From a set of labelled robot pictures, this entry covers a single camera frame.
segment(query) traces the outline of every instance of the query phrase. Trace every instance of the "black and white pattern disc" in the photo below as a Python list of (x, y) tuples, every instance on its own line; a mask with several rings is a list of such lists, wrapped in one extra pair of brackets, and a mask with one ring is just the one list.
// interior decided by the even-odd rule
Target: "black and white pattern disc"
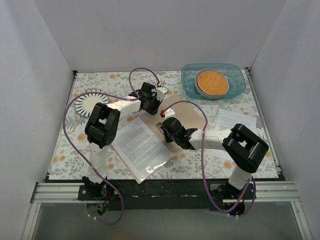
[(89, 94), (83, 95), (75, 100), (74, 108), (76, 112), (84, 117), (90, 117), (91, 112), (97, 103), (107, 104), (109, 102), (108, 96), (90, 92), (103, 93), (101, 89), (90, 88), (83, 92)]

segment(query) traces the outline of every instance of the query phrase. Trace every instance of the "black metal base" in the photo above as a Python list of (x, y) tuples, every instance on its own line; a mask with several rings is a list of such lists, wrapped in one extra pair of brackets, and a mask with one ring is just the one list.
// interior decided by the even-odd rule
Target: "black metal base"
[[(214, 184), (218, 188), (221, 184), (227, 183), (227, 179), (208, 179), (207, 183)], [(204, 188), (202, 180), (146, 180), (137, 184), (134, 180), (110, 180), (120, 191), (125, 210), (146, 210), (146, 209), (216, 209), (211, 204)], [(96, 201), (102, 196), (94, 195), (85, 186), (79, 188), (79, 201)], [(253, 198), (253, 185), (250, 184), (246, 190), (247, 200)], [(215, 199), (220, 208), (224, 208), (223, 201)], [(121, 210), (120, 198), (112, 194), (109, 199), (109, 211)]]

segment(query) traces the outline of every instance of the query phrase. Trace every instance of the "round coaster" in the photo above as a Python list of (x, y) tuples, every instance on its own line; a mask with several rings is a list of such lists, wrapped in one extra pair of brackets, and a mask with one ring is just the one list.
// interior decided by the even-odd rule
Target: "round coaster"
[(109, 102), (109, 97), (99, 93), (90, 93), (90, 92), (99, 92), (103, 93), (101, 89), (90, 88), (84, 93), (89, 93), (79, 97), (75, 100), (74, 109), (75, 111), (84, 117), (90, 117), (92, 110), (94, 109), (97, 103), (107, 104)]
[(195, 82), (197, 87), (207, 95), (224, 95), (229, 89), (226, 77), (211, 69), (200, 71), (195, 77)]

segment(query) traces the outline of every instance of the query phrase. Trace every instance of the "black mounting bracket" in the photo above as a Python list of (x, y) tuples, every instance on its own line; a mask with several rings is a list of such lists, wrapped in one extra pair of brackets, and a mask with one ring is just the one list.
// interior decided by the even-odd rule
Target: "black mounting bracket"
[[(228, 199), (236, 201), (239, 198), (242, 190), (234, 188), (227, 182), (226, 184), (210, 184), (210, 192), (212, 199), (215, 201), (218, 207), (224, 210), (228, 210), (234, 205), (234, 203), (223, 203), (223, 200)], [(229, 212), (229, 214), (233, 216), (243, 214), (246, 210), (244, 200), (253, 199), (255, 197), (254, 186), (253, 184), (249, 184), (244, 193), (244, 197), (237, 205), (237, 207)]]
[(114, 190), (106, 184), (104, 181), (101, 183), (92, 182), (88, 177), (83, 176), (82, 181), (84, 185), (80, 185), (78, 192), (79, 201), (96, 201), (96, 200), (105, 200), (114, 199)]
[[(100, 122), (100, 120), (104, 119), (106, 119), (105, 124)], [(101, 149), (106, 145), (110, 145), (116, 137), (119, 119), (119, 110), (98, 102), (94, 106), (84, 129), (89, 143), (95, 143)]]
[[(141, 89), (137, 90), (137, 93), (141, 101), (140, 110), (145, 110), (150, 115), (157, 114), (161, 101), (157, 99), (156, 86), (144, 82)], [(130, 93), (129, 96), (138, 97), (135, 92)]]

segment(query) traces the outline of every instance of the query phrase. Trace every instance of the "wooden round mat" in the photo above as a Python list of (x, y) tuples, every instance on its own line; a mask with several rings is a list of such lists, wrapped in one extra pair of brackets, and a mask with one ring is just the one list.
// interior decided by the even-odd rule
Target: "wooden round mat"
[(207, 70), (198, 75), (197, 84), (200, 90), (208, 95), (224, 95), (229, 89), (225, 76), (213, 70)]

